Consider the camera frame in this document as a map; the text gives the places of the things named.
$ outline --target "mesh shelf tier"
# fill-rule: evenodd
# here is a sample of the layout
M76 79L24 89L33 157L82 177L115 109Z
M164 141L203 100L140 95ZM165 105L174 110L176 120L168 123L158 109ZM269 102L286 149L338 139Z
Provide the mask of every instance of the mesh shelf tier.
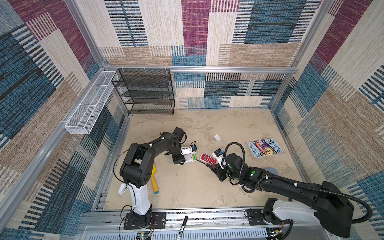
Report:
M118 69L112 84L128 113L173 114L175 97L166 69Z
M112 80L117 79L117 74L113 71L100 73L69 121L65 124L65 128L70 134L89 134L91 132L113 90Z

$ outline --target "yellow handle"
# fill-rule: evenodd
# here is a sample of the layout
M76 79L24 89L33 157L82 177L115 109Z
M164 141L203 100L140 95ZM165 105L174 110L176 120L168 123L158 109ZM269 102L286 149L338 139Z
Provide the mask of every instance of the yellow handle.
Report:
M153 164L152 175L151 175L151 181L152 181L153 192L154 192L155 194L158 194L158 193L159 193L159 188L157 187L156 180L155 180L155 178L153 177L153 176L155 175L155 172L156 172L156 167L155 167L155 165Z

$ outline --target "black mounting plate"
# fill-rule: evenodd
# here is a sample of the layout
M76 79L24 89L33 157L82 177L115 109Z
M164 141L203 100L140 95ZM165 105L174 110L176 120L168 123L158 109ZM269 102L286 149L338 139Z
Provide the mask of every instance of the black mounting plate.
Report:
M152 212L152 219L156 220L156 226L155 229L161 229L166 227L166 212ZM152 227L152 222L149 224L149 226L145 229L150 229ZM127 213L125 221L124 221L124 230L133 230L133 229L140 229L136 223L136 221L133 218L133 211Z
M247 209L248 222L251 226L268 225L263 221L263 209ZM289 224L290 220L284 220L284 224ZM273 224L281 224L281 220L276 220Z

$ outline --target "red calculator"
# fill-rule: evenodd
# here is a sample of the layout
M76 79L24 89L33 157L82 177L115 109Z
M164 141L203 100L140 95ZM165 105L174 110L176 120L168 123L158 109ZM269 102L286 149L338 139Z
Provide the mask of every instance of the red calculator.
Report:
M217 164L217 160L214 159L213 157L205 154L205 153L202 153L201 156L200 156L200 159L199 159L200 162L203 162L203 163L209 163L209 164L212 164L212 165L215 165Z

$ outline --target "book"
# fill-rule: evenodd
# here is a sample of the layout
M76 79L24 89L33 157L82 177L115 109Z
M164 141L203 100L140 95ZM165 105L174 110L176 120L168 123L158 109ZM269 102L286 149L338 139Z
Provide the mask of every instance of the book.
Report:
M274 138L247 142L254 158L284 152Z

